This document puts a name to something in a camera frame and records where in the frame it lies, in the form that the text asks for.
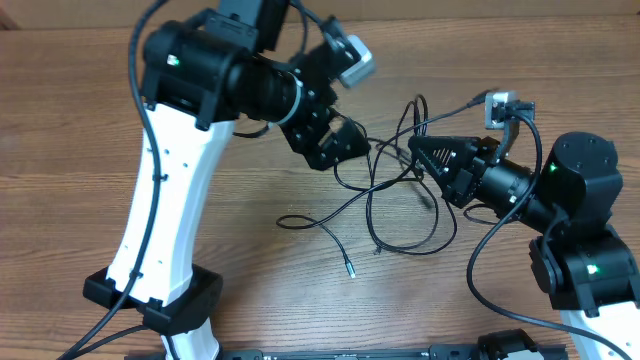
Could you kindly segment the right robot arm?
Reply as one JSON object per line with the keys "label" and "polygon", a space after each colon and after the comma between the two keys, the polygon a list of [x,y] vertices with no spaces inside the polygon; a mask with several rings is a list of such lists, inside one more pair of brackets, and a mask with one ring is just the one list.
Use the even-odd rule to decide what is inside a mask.
{"label": "right robot arm", "polygon": [[581,357],[638,358],[639,267],[609,223],[623,187],[614,144],[566,133],[531,171],[508,160],[513,140],[413,136],[409,148],[454,206],[477,200],[539,232],[532,272]]}

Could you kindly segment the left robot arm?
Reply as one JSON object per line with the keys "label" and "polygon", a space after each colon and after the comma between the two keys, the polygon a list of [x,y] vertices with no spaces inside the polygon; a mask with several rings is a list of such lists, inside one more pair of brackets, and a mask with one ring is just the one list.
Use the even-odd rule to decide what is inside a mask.
{"label": "left robot arm", "polygon": [[273,50],[289,3],[223,1],[130,40],[129,77],[143,147],[128,222],[111,264],[89,276],[84,296],[109,315],[138,310],[168,359],[218,359],[210,321],[220,275],[197,266],[194,244],[209,185],[236,120],[278,127],[293,152],[324,171],[363,156],[351,120],[340,128],[333,82],[356,86],[375,69],[371,51],[340,22],[319,23],[322,43],[286,63]]}

